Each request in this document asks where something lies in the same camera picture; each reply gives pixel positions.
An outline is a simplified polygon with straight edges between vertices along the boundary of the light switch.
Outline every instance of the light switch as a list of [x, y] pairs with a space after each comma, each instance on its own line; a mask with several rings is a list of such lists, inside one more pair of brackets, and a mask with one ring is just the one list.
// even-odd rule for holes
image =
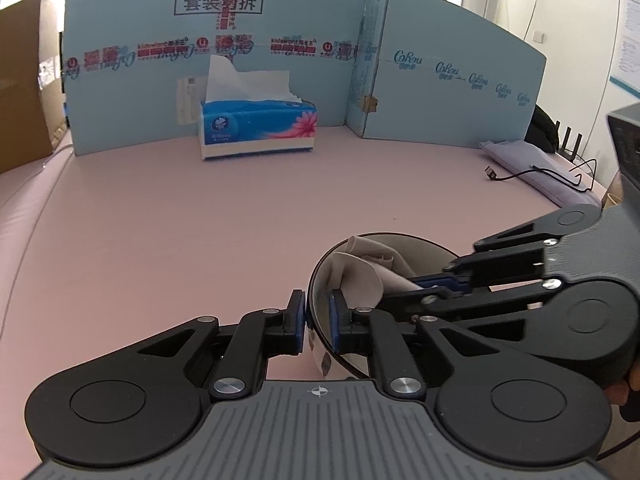
[[533, 33], [533, 41], [535, 41], [536, 43], [545, 43], [546, 40], [546, 34], [544, 32], [540, 32], [539, 30], [536, 30]]

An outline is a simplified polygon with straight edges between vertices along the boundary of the ribbed gray surface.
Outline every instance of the ribbed gray surface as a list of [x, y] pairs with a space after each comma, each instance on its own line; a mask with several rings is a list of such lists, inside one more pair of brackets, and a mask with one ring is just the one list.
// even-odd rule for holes
[[609, 278], [640, 292], [640, 222], [632, 200], [605, 209], [594, 225], [545, 250], [545, 271], [567, 282]]
[[[322, 396], [313, 388], [328, 391]], [[112, 472], [45, 463], [30, 480], [596, 480], [587, 462], [512, 472], [470, 458], [415, 402], [387, 399], [370, 381], [267, 381], [246, 400], [217, 404], [172, 453]]]

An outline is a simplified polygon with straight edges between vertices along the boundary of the beige cloth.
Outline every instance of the beige cloth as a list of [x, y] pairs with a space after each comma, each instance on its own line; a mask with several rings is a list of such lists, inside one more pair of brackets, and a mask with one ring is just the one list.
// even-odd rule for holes
[[352, 236], [329, 261], [327, 289], [340, 288], [349, 308], [374, 308], [383, 294], [422, 288], [407, 279], [415, 273], [398, 251], [368, 238]]

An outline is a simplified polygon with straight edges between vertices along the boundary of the white crosshair mark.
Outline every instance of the white crosshair mark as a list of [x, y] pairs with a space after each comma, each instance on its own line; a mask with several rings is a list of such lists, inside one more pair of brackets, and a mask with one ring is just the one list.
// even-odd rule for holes
[[330, 391], [331, 390], [327, 390], [324, 386], [320, 386], [320, 384], [318, 384], [318, 386], [316, 386], [315, 388], [309, 390], [309, 392], [314, 394], [316, 397], [322, 397], [328, 394]]

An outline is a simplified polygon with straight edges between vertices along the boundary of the brown cardboard box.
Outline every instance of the brown cardboard box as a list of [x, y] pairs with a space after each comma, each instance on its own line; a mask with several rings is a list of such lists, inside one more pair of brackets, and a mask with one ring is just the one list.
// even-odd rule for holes
[[50, 155], [66, 132], [56, 23], [47, 0], [0, 10], [0, 173]]

